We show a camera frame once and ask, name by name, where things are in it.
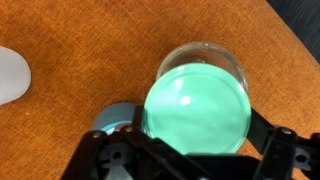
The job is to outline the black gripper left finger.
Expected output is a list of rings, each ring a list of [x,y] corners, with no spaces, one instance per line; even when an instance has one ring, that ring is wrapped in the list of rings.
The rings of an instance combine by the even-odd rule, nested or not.
[[[143,113],[144,113],[144,106],[137,105],[135,107],[134,116],[132,120],[132,126],[137,129],[141,129],[141,125],[143,122]]]

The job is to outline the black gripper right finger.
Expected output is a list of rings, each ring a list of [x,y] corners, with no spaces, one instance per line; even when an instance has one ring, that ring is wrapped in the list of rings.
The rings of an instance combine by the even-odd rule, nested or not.
[[[261,116],[256,110],[251,109],[251,122],[247,139],[260,154],[264,153],[274,129],[275,127],[263,116]]]

